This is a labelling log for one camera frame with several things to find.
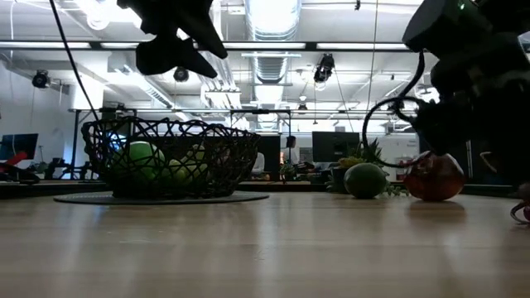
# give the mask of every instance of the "computer monitor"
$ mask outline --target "computer monitor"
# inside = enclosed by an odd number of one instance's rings
[[[313,161],[337,162],[359,145],[357,132],[313,132]]]
[[[0,146],[0,161],[9,160],[23,151],[27,154],[27,160],[34,159],[38,137],[37,133],[4,135]]]

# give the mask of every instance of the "wooden table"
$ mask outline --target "wooden table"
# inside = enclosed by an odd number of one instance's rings
[[[0,207],[2,297],[529,297],[511,199]]]

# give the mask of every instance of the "person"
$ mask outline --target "person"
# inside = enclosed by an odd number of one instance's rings
[[[263,155],[263,153],[258,152],[258,157],[256,158],[256,162],[254,163],[252,174],[261,175],[263,173],[263,170],[265,170],[265,156]]]
[[[289,136],[287,137],[287,147],[282,149],[283,160],[291,161],[292,165],[297,165],[300,162],[300,157],[298,157],[298,152],[295,150],[296,147],[296,137]]]

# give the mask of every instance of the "black wire basket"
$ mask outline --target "black wire basket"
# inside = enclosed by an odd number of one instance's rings
[[[202,121],[99,120],[81,128],[85,152],[115,197],[212,198],[250,176],[260,136]]]

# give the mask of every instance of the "basket base mat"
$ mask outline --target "basket base mat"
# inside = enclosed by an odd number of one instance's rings
[[[85,193],[74,195],[60,195],[54,197],[55,202],[74,204],[108,204],[108,205],[154,205],[154,204],[219,204],[238,203],[257,199],[267,199],[268,194],[248,191],[235,191],[230,196],[219,198],[183,198],[183,199],[138,199],[138,198],[114,198],[111,192]]]

